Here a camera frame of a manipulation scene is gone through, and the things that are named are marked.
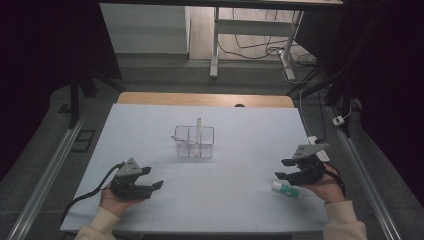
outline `metal frame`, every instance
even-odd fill
[[[296,36],[297,29],[303,12],[296,12],[293,23],[288,22],[264,22],[247,21],[234,19],[219,19],[219,7],[214,9],[214,33],[211,57],[210,78],[218,77],[218,35],[219,34],[240,34],[256,36],[277,36],[287,37],[287,44],[284,51],[280,52],[281,62],[288,80],[295,80],[293,70],[288,59],[290,49]]]
[[[68,152],[71,150],[72,144],[77,137],[79,130],[84,124],[86,113],[91,108],[93,101],[94,100],[87,100],[87,104],[83,106],[81,117],[75,123],[74,128],[68,129],[66,131],[62,141],[53,154],[49,165],[47,166],[24,209],[16,220],[15,225],[9,233],[9,236],[6,238],[7,240],[18,240],[26,238],[32,224],[35,221],[35,218],[37,217],[38,212],[41,209],[41,206],[44,203],[44,200],[50,191],[50,188],[56,179],[57,174],[63,165],[63,162],[68,156]]]
[[[332,118],[336,117],[330,107],[327,107],[327,111],[329,112]],[[361,183],[362,188],[364,189],[365,195],[368,198],[368,201],[371,207],[374,209],[377,219],[380,222],[381,228],[386,235],[387,239],[390,240],[401,240],[402,237],[399,233],[399,230],[396,227],[396,224],[390,215],[390,212],[387,209],[386,204],[383,199],[381,199],[377,188],[372,181],[370,174],[368,173],[361,156],[355,148],[355,144],[353,143],[351,138],[346,137],[343,130],[337,128],[337,134],[339,139],[345,148],[349,160],[352,163],[353,170],[356,172],[358,179]]]

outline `aluminum rail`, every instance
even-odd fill
[[[78,135],[84,121],[86,113],[90,110],[94,100],[87,100],[87,104],[83,104],[81,117],[76,122],[73,129],[68,129],[62,138],[58,148],[52,156],[52,159],[47,165],[46,170],[40,178],[37,186],[28,199],[24,209],[19,215],[15,225],[9,233],[7,240],[23,240],[26,238],[41,206],[46,199],[50,188],[52,187],[57,174],[59,173],[63,162],[65,161],[75,138]]]
[[[327,107],[327,110],[332,118],[336,117],[331,108]],[[349,160],[352,163],[353,169],[359,178],[365,195],[367,196],[371,207],[376,212],[377,219],[380,222],[381,228],[386,235],[386,238],[390,240],[401,240],[402,237],[400,236],[399,230],[397,229],[395,222],[393,221],[393,218],[386,207],[386,204],[378,194],[370,174],[368,173],[358,151],[356,150],[352,139],[347,138],[343,130],[340,128],[337,128],[337,134],[348,154]]]

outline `white tabletop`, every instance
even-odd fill
[[[212,158],[176,156],[177,125],[215,129]],[[296,199],[271,189],[281,163],[307,144],[295,108],[187,107],[115,104],[76,197],[92,191],[107,171],[134,157],[152,167],[138,185],[164,180],[151,199],[127,210],[115,230],[143,233],[290,233],[321,231],[323,202],[312,192]],[[80,201],[61,229],[90,223],[100,194]]]

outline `black cable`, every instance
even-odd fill
[[[63,214],[62,214],[62,221],[61,221],[61,223],[63,223],[63,221],[65,220],[65,217],[66,217],[66,215],[68,214],[68,212],[69,212],[69,210],[71,209],[71,207],[75,204],[75,203],[77,203],[77,202],[79,202],[79,201],[81,201],[81,200],[83,200],[83,199],[86,199],[86,198],[89,198],[89,197],[92,197],[92,196],[94,196],[94,195],[96,195],[98,192],[100,192],[100,190],[102,190],[102,186],[103,186],[103,184],[105,183],[105,181],[107,180],[107,178],[109,177],[109,175],[115,170],[115,169],[120,169],[122,166],[124,166],[125,165],[125,163],[123,162],[123,163],[120,163],[120,164],[116,164],[115,166],[113,166],[110,170],[109,170],[109,172],[106,174],[106,176],[103,178],[103,180],[100,182],[100,184],[99,184],[99,186],[97,187],[97,188],[95,188],[93,191],[91,191],[91,192],[89,192],[89,193],[87,193],[87,194],[84,194],[84,195],[82,195],[82,196],[79,196],[79,197],[77,197],[77,198],[75,198],[74,200],[72,200],[69,204],[68,204],[68,206],[65,208],[65,211],[63,212]]]
[[[321,122],[322,122],[323,131],[324,131],[324,136],[322,138],[317,138],[317,140],[315,140],[315,144],[318,144],[324,141],[325,139],[327,139],[327,126],[325,125],[324,114],[322,113],[322,106],[321,106],[321,89],[318,90],[318,104],[319,104],[319,112],[321,114]]]
[[[247,59],[252,59],[252,60],[255,60],[255,59],[262,59],[262,58],[266,58],[266,57],[268,57],[268,56],[269,56],[269,54],[266,54],[266,55],[264,55],[264,56],[260,56],[260,57],[247,57],[247,56],[244,56],[244,55],[241,55],[241,54],[235,53],[235,52],[228,52],[228,51],[224,50],[224,49],[221,47],[221,44],[219,43],[219,41],[218,41],[218,46],[219,46],[219,48],[220,48],[220,49],[221,49],[224,53],[233,54],[233,55],[237,55],[237,56],[242,57],[242,58],[247,58]]]
[[[327,169],[325,170],[325,174],[327,174],[328,176],[334,178],[334,180],[337,181],[337,183],[339,184],[340,188],[342,189],[343,196],[346,197],[346,185],[344,184],[344,182],[342,180],[342,177],[340,176],[339,170],[333,164],[331,164],[329,162],[325,162],[325,164],[327,164],[329,167],[331,167],[332,169],[334,169],[337,172],[337,174],[334,174],[334,173],[328,171]]]

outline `human hand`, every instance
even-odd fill
[[[324,166],[327,168],[328,171],[338,175],[337,171],[334,168],[330,167],[329,165],[325,163],[324,163]],[[314,184],[300,185],[299,187],[303,187],[303,188],[307,188],[311,190],[319,198],[321,198],[327,203],[346,201],[346,198],[343,195],[342,189],[340,188],[337,181],[333,177],[330,177],[327,174],[324,174],[321,180],[319,180],[318,182]]]
[[[130,206],[144,201],[144,199],[124,200],[118,198],[113,194],[109,187],[110,183],[102,191],[102,196],[100,198],[100,207],[108,210],[109,212],[115,214],[118,217],[121,217],[124,214],[125,210]]]

